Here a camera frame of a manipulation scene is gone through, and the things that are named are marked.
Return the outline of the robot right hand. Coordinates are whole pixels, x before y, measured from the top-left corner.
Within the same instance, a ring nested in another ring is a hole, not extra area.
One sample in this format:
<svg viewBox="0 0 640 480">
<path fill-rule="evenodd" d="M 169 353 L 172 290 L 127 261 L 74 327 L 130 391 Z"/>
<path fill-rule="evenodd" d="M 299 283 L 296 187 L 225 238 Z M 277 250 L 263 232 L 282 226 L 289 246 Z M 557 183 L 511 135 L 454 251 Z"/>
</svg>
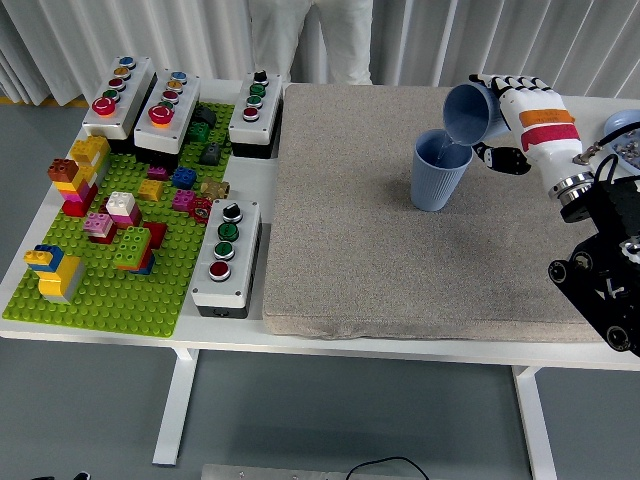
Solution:
<svg viewBox="0 0 640 480">
<path fill-rule="evenodd" d="M 550 191 L 570 177 L 585 175 L 588 166 L 574 162 L 583 153 L 575 119 L 560 94 L 538 77 L 472 74 L 469 80 L 491 92 L 516 146 L 541 170 Z"/>
</svg>

